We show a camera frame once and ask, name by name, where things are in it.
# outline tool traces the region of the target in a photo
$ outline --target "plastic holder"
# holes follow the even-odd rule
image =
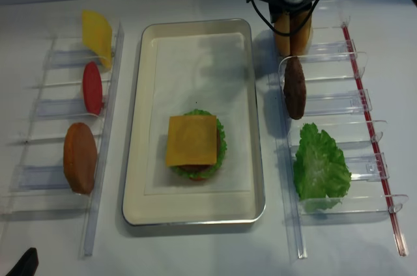
[[[106,70],[97,55],[82,44],[81,16],[60,18],[54,24],[56,27],[52,30],[51,49],[46,54],[42,77],[30,88],[37,90],[37,98],[27,121],[27,131],[21,131],[16,138],[16,144],[23,145],[20,162],[10,173],[10,185],[5,187],[2,184],[0,188],[0,215],[81,210],[85,214],[82,255],[90,256],[106,168],[124,32],[121,25],[113,26],[113,64],[111,70]],[[86,111],[81,93],[83,70],[91,61],[97,64],[102,78],[103,105],[98,116]],[[94,189],[89,196],[73,193],[63,173],[63,143],[67,129],[75,122],[84,122],[90,127],[98,149]]]
[[[307,89],[302,119],[289,118],[285,106],[283,87],[290,57],[280,62],[278,73],[272,76],[275,79],[270,79],[270,86],[279,84],[282,134],[287,136],[282,146],[284,149],[279,151],[287,154],[284,160],[287,172],[281,175],[281,185],[286,221],[292,223],[287,228],[289,241],[293,244],[290,249],[295,249],[298,258],[307,258],[302,225],[352,223],[358,215],[361,217],[359,221],[372,222],[375,214],[381,214],[390,218],[397,249],[401,256],[405,256],[407,247],[396,213],[408,197],[393,195],[389,189],[388,168],[379,148],[386,122],[371,119],[371,100],[362,85],[367,55],[356,50],[347,29],[349,19],[341,15],[340,9],[332,2],[319,5],[318,10],[325,13],[313,17],[312,45],[307,55],[298,57]],[[333,22],[338,24],[326,25],[325,17],[334,17],[336,20]],[[319,25],[314,23],[315,19],[319,19]],[[298,198],[293,182],[293,162],[300,142],[300,130],[305,123],[313,122],[319,131],[326,130],[343,150],[352,174],[351,187],[345,197],[303,201]]]

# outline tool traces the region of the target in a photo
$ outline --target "cheese slice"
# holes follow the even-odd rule
[[[216,116],[183,115],[171,117],[165,162],[168,167],[216,164]]]
[[[111,35],[108,21],[95,11],[83,10],[83,44],[95,52],[103,67],[111,69]]]

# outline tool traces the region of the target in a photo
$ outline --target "metal tray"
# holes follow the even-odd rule
[[[169,116],[216,115],[228,150],[216,176],[193,182],[164,165]],[[253,223],[265,191],[252,62],[244,20],[151,25],[141,56],[122,212],[131,225]]]

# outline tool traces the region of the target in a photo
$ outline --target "tomato slice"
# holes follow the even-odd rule
[[[103,106],[102,78],[95,62],[87,63],[83,75],[85,108],[89,113],[99,115]]]

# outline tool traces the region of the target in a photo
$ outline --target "black cable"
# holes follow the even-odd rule
[[[255,5],[255,1],[254,0],[250,0],[250,2],[252,3],[253,9],[255,9],[256,13],[258,14],[258,16],[266,23],[267,26],[269,26],[269,28],[277,35],[280,36],[284,36],[284,37],[290,37],[295,35],[296,33],[299,32],[299,30],[301,30],[301,28],[307,23],[308,19],[311,17],[311,15],[313,14],[314,8],[317,6],[317,4],[319,3],[320,0],[315,0],[313,6],[311,6],[307,16],[305,17],[305,19],[302,21],[302,23],[293,31],[289,32],[289,33],[283,33],[283,32],[279,32],[278,30],[276,30],[270,23],[269,21],[261,14],[261,12],[259,11],[259,9],[256,7]]]

